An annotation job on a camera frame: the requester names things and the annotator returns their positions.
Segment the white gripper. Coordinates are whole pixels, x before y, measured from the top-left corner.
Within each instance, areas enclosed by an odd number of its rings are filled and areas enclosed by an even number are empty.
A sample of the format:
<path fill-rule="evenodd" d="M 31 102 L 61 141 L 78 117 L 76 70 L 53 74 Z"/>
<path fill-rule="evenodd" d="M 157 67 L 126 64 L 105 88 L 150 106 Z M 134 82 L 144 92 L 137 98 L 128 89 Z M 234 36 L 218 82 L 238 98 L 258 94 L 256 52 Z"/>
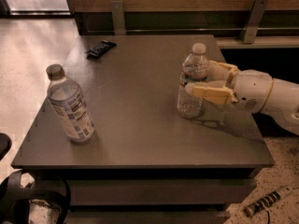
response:
<path fill-rule="evenodd" d="M 233 106 L 257 113 L 273 87 L 273 78 L 256 70 L 241 71 L 236 65 L 210 61 L 207 82 L 190 82 L 185 91 L 216 105 Z"/>

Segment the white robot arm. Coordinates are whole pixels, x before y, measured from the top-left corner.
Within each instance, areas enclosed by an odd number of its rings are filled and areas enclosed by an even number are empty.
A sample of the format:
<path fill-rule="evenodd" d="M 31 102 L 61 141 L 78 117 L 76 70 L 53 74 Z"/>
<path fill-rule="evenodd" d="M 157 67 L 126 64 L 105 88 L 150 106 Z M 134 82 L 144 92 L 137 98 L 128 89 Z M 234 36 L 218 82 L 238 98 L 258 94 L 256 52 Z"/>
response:
<path fill-rule="evenodd" d="M 270 116 L 284 130 L 299 134 L 299 85 L 256 70 L 211 61 L 207 82 L 191 81 L 185 91 L 217 105 Z"/>

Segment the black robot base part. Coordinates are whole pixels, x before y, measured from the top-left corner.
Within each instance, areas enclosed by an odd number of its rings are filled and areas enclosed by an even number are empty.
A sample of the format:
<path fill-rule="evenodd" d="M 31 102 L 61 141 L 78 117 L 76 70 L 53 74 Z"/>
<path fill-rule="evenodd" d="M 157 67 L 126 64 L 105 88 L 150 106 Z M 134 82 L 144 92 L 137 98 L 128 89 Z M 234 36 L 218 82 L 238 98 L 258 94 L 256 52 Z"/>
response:
<path fill-rule="evenodd" d="M 29 184 L 25 188 L 21 185 L 21 176 L 25 171 L 19 170 L 11 173 L 0 184 L 0 222 L 4 224 L 29 224 L 30 202 L 33 200 L 45 201 L 46 203 L 55 203 L 60 215 L 57 217 L 55 224 L 64 224 L 68 208 L 71 201 L 71 191 L 65 180 L 59 176 L 45 171 L 35 172 L 35 182 L 39 175 L 47 179 L 53 177 L 58 179 L 64 186 L 65 194 L 50 188 L 41 188 Z"/>

